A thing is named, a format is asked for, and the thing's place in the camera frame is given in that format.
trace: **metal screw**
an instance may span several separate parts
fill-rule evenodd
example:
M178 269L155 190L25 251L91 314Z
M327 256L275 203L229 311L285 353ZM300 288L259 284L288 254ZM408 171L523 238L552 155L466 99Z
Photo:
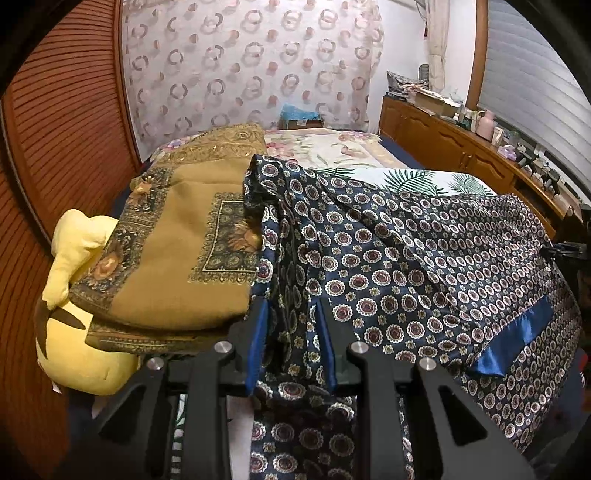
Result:
M153 356L146 362L150 370L160 370L164 366L164 360L159 356Z
M350 345L351 350L355 353L360 353L363 355L365 352L369 350L369 345L365 342L353 342Z
M427 370L427 372L430 372L431 370L435 370L435 367L437 366L437 364L435 363L435 360L433 360L433 358L428 358L428 357L421 358L418 361L418 365L423 370Z
M216 343L213 346L213 349L217 353L228 353L230 350L232 350L232 344L230 342L228 342L227 340L222 340L222 341Z

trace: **sheer curtain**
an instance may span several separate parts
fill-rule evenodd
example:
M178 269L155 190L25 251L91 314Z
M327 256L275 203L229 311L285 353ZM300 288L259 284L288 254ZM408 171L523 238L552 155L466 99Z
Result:
M289 103L366 129L384 33L374 0L124 2L124 67L138 141L277 124Z
M445 87L445 52L449 30L449 0L427 0L429 86L435 92Z

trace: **cardboard box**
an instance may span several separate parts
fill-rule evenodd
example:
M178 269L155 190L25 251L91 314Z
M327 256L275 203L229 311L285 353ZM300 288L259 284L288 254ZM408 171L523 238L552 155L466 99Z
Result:
M287 120L279 119L279 130L298 130L300 128L323 128L324 120Z
M414 99L414 105L423 110L429 110L438 116L448 116L453 118L456 114L459 105L453 102L446 102L445 99L440 98L437 94L430 94L424 90L418 90Z

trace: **yellow plush toy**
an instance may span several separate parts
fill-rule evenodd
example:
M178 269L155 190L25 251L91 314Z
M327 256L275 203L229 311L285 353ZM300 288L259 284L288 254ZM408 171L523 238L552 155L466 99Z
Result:
M68 300L69 285L100 256L117 220L68 210L51 242L55 260L35 311L38 363L56 384L93 395L112 395L138 369L130 353L103 352L85 344L92 315Z

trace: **folded blanket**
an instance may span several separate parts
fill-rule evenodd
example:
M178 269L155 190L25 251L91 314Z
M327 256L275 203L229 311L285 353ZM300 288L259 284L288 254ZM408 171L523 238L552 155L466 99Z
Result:
M248 308L260 220L242 182L266 152L257 125L220 128L158 158L133 192L72 302L109 322L168 332L216 328Z
M134 355L196 353L210 348L228 334L229 325L190 332L143 329L110 322L94 316L85 343L105 352L127 352Z

